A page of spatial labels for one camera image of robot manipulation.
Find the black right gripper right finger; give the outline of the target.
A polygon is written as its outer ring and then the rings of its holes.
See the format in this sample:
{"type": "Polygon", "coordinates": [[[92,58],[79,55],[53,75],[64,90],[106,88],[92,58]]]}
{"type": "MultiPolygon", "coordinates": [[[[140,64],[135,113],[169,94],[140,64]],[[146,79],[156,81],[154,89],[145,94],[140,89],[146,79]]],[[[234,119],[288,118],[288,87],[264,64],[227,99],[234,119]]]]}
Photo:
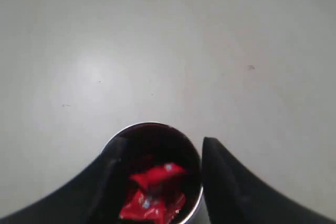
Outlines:
{"type": "Polygon", "coordinates": [[[335,222],[267,185],[216,138],[203,140],[202,181],[211,223],[335,222]]]}

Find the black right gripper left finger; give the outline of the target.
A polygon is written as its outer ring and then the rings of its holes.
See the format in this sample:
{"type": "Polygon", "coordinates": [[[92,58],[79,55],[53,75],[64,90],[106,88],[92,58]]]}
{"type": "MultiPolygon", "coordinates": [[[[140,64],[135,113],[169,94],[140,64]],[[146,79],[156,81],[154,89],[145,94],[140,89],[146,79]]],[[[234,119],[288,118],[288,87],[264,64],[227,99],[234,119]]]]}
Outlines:
{"type": "Polygon", "coordinates": [[[127,194],[127,148],[127,139],[112,139],[70,182],[1,223],[114,223],[127,194]]]}

